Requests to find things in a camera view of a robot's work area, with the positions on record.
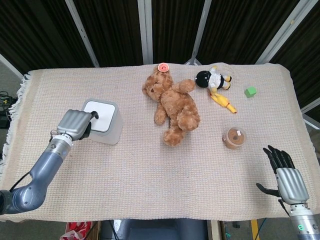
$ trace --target teddy bear leg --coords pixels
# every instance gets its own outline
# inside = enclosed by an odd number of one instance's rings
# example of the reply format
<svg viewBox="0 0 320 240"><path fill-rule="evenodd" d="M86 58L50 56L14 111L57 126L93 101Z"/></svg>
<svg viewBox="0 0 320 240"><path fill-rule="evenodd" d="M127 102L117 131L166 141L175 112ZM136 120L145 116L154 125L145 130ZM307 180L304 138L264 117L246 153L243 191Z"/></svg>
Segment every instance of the teddy bear leg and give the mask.
<svg viewBox="0 0 320 240"><path fill-rule="evenodd" d="M161 103L158 103L158 107L156 108L155 114L154 114L154 122L157 125L162 125L165 123L167 117L167 112L165 108L162 106Z"/></svg>
<svg viewBox="0 0 320 240"><path fill-rule="evenodd" d="M163 141L165 144L174 147L181 143L186 132L182 131L177 124L177 120L170 120L170 128L164 133Z"/></svg>
<svg viewBox="0 0 320 240"><path fill-rule="evenodd" d="M195 130L200 123L200 116L194 105L186 105L177 116L177 124L183 131Z"/></svg>

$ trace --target green cube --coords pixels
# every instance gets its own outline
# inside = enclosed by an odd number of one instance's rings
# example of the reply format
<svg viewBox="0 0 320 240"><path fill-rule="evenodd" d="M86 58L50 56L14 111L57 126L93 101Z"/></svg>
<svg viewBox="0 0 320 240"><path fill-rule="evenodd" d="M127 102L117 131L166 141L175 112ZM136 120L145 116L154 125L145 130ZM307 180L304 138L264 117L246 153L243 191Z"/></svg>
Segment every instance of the green cube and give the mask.
<svg viewBox="0 0 320 240"><path fill-rule="evenodd" d="M244 94L246 95L247 98L252 98L256 93L257 93L257 90L253 86L248 87L244 91Z"/></svg>

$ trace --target teddy bear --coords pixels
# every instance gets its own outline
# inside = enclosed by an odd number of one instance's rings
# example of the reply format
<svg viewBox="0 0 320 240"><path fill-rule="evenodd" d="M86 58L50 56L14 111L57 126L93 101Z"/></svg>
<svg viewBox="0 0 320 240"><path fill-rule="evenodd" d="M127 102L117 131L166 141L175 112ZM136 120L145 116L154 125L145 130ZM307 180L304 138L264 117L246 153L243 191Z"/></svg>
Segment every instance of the teddy bear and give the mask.
<svg viewBox="0 0 320 240"><path fill-rule="evenodd" d="M181 143L187 132L195 130L200 123L197 106L188 94L195 89L195 82L184 79L174 84L169 66L166 64L165 71L159 66L156 66L152 75L146 79L142 91L158 102L154 114L157 125L164 124L167 116L170 118L170 128L164 133L163 141L174 147Z"/></svg>

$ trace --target pink sticker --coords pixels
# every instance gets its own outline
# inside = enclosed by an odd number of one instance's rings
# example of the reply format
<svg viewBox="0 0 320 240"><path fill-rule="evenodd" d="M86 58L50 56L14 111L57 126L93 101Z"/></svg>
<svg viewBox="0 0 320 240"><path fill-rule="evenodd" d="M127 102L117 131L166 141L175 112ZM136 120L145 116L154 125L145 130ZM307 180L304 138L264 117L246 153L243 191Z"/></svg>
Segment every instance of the pink sticker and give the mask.
<svg viewBox="0 0 320 240"><path fill-rule="evenodd" d="M166 63L160 63L159 65L158 65L158 70L160 71L160 72L163 72L163 73L165 73L165 72L168 72L169 71L169 65L168 64L166 64Z"/></svg>

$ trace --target white tissue box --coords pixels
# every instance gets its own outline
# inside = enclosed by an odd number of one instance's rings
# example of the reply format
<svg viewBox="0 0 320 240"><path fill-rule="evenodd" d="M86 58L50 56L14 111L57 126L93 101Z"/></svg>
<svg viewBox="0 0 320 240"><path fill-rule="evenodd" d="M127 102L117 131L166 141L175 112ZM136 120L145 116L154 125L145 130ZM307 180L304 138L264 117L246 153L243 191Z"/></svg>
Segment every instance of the white tissue box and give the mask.
<svg viewBox="0 0 320 240"><path fill-rule="evenodd" d="M96 111L99 116L91 120L91 140L110 145L118 143L124 124L115 102L90 98L84 102L82 110Z"/></svg>

